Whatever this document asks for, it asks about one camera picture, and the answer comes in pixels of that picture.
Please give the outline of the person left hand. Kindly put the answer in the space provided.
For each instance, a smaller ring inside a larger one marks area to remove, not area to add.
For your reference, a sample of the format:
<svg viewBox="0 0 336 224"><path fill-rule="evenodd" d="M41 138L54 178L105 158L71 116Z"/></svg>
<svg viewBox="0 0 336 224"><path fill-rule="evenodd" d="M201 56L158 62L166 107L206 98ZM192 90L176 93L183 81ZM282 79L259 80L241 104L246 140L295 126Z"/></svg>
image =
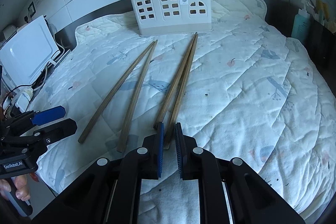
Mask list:
<svg viewBox="0 0 336 224"><path fill-rule="evenodd" d="M30 189L27 182L27 176L25 174L15 177L14 185L17 188L15 192L17 199L22 201L28 201L31 198ZM8 200L8 198L6 197L6 192L11 191L11 186L5 179L1 179L0 181L0 190L1 196L5 200Z"/></svg>

